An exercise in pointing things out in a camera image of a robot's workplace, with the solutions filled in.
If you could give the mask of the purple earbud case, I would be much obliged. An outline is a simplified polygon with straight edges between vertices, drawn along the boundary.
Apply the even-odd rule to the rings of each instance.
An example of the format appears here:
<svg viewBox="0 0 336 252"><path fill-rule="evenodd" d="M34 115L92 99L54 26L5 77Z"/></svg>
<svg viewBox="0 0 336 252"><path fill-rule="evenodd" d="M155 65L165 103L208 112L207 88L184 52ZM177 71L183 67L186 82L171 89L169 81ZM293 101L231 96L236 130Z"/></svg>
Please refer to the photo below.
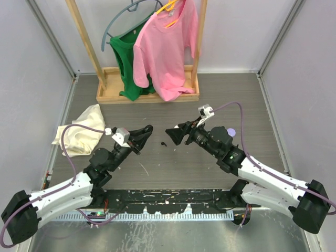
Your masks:
<svg viewBox="0 0 336 252"><path fill-rule="evenodd" d="M233 128L228 128L227 132L231 137L234 137L236 135L236 130Z"/></svg>

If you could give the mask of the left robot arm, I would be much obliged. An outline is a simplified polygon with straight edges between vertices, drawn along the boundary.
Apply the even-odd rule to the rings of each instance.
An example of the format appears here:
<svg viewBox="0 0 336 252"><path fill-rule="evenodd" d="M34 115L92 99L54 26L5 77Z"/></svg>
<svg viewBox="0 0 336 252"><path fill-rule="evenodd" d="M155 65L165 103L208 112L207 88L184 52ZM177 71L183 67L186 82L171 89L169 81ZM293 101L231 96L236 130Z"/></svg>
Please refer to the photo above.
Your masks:
<svg viewBox="0 0 336 252"><path fill-rule="evenodd" d="M73 209L101 207L105 202L102 187L112 178L111 173L130 153L139 155L152 132L152 125L133 131L106 128L103 133L114 140L112 151L97 149L88 167L53 187L31 194L24 190L15 193L1 214L1 236L8 233L12 244L2 240L1 246L12 248L26 241L49 221Z"/></svg>

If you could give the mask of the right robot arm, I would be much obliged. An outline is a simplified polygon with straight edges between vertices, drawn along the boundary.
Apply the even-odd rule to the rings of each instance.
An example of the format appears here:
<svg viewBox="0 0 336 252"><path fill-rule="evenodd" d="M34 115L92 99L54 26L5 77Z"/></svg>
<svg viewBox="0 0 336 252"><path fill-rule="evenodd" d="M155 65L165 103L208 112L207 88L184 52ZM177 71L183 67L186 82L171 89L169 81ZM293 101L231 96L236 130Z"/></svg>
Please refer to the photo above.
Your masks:
<svg viewBox="0 0 336 252"><path fill-rule="evenodd" d="M289 177L262 164L233 145L233 138L224 126L206 131L196 121L178 124L166 134L175 145L196 143L217 159L226 173L239 177L231 189L233 205L260 205L292 218L293 222L312 234L317 234L331 208L322 183L305 182Z"/></svg>

